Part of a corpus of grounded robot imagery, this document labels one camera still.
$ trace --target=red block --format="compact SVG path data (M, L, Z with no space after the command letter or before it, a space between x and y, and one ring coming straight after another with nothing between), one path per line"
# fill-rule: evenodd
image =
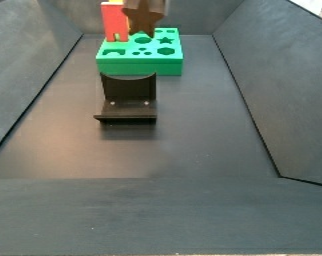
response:
M120 42L128 42L128 18L122 13L122 3L101 3L101 17L108 42L114 42L114 35L120 35Z

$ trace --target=dark gray surface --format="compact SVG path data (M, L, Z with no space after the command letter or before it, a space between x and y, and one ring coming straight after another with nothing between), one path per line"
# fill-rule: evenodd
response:
M246 0L213 36L280 174L322 183L322 19Z
M85 34L102 33L101 0L49 0ZM181 34L210 35L242 0L170 0L160 26L177 27Z
M322 253L322 187L254 178L0 180L0 255L174 253Z
M0 2L0 142L79 36L45 0Z
M212 36L182 36L181 77L157 77L156 125L101 126L94 56L74 48L0 150L0 178L276 177Z

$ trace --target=black stand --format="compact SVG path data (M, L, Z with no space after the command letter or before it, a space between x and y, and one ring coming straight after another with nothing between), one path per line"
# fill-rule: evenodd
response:
M156 120L156 73L150 76L122 80L101 73L105 101L98 121Z

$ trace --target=green shape sorter block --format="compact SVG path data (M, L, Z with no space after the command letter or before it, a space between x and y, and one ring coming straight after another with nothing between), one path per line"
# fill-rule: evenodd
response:
M182 50L176 28L157 28L154 37L144 32L129 36L128 42L104 40L95 62L106 75L178 76L182 70Z

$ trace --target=gray wall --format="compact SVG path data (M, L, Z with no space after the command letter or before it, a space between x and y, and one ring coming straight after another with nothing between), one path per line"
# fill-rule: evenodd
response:
M85 34L102 33L102 0L49 0ZM168 16L158 26L172 26L181 34L212 34L242 0L170 0Z
M245 0L213 36L280 174L322 183L322 19Z
M0 142L79 36L45 0L0 2Z

